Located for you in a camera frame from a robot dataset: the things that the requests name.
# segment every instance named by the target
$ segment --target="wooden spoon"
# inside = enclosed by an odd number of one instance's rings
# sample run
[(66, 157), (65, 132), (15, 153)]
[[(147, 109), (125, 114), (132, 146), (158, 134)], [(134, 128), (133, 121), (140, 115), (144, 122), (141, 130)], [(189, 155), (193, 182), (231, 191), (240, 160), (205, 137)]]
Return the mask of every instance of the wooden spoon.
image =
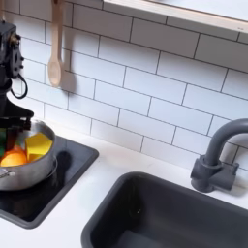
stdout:
[(48, 63), (49, 80), (54, 87), (58, 87), (63, 74), (63, 63), (61, 59), (62, 50), (62, 28), (64, 0), (51, 0), (52, 2), (52, 46), (51, 57)]

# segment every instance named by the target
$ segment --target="stainless steel pot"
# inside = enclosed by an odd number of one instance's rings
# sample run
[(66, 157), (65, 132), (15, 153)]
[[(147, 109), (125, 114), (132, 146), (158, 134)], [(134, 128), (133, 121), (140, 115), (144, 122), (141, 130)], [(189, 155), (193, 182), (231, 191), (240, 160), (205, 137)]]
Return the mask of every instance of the stainless steel pot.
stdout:
[(20, 167), (0, 167), (0, 191), (17, 191), (30, 188), (46, 179), (52, 172), (56, 135), (44, 122), (32, 121), (31, 130), (21, 133), (17, 140), (24, 147), (25, 138), (39, 132), (52, 140), (49, 152), (39, 160)]

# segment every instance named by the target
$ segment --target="tile backsplash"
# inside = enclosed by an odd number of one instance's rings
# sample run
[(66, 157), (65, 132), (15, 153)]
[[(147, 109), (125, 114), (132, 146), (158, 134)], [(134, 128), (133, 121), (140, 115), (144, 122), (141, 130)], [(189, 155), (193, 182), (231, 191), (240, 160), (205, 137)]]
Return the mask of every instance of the tile backsplash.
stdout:
[[(5, 1), (29, 85), (26, 99), (10, 98), (37, 117), (188, 169), (219, 127), (248, 117), (248, 35), (99, 0), (69, 0), (64, 13), (66, 72), (53, 88), (50, 0)], [(239, 162), (248, 186), (248, 135), (221, 160)]]

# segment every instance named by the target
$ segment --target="kitchen sink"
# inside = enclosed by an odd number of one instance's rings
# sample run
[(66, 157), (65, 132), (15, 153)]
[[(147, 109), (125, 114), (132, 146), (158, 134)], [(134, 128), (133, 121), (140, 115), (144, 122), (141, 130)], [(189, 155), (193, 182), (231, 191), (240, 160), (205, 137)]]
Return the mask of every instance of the kitchen sink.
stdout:
[(247, 248), (248, 211), (158, 177), (121, 176), (85, 226), (83, 248)]

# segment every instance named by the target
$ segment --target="black burner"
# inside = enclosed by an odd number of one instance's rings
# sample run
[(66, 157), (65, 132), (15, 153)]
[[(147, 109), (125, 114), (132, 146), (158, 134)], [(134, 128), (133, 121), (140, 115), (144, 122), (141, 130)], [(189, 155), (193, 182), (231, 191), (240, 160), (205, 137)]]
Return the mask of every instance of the black burner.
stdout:
[(25, 229), (38, 227), (99, 155), (95, 149), (60, 137), (55, 147), (56, 172), (33, 188), (0, 191), (0, 217)]

